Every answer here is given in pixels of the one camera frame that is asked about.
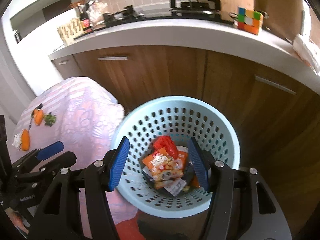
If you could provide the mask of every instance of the rubik's cube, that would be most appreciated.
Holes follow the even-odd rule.
[[[238,29],[258,35],[262,21],[263,15],[260,12],[238,7]]]

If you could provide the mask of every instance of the blue gripper pad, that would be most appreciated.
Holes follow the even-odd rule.
[[[45,161],[46,159],[56,155],[57,153],[63,151],[64,145],[61,141],[57,141],[46,148],[40,150],[36,156],[39,161]]]
[[[211,167],[209,162],[204,158],[195,137],[191,137],[190,140],[188,140],[188,154],[200,186],[208,192],[210,188],[209,178],[211,177]]]
[[[115,151],[114,158],[112,158],[113,163],[110,169],[110,179],[108,184],[111,191],[119,184],[124,165],[128,158],[129,146],[129,139],[124,136]]]

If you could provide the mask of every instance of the wicker basket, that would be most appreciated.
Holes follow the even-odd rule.
[[[65,46],[73,44],[74,38],[84,33],[80,19],[73,18],[70,22],[58,27],[58,33]]]

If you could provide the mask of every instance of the screw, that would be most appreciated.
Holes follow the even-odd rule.
[[[94,162],[94,166],[96,167],[101,167],[103,165],[103,161],[102,160],[98,160]]]
[[[250,172],[251,174],[253,174],[253,175],[256,175],[256,174],[258,173],[257,169],[255,169],[255,168],[250,168],[250,169],[249,169],[249,172]]]
[[[69,172],[68,168],[62,168],[60,171],[61,174],[67,174],[68,172]]]
[[[217,167],[222,168],[222,167],[224,166],[224,163],[223,163],[222,161],[216,161],[216,162],[214,163],[214,165],[216,165]]]

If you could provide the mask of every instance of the red plastic bag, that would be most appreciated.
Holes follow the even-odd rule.
[[[153,143],[153,147],[155,150],[159,150],[161,148],[165,148],[166,152],[173,158],[176,159],[178,157],[178,150],[174,142],[171,140],[170,136],[162,135],[159,136],[156,141]]]

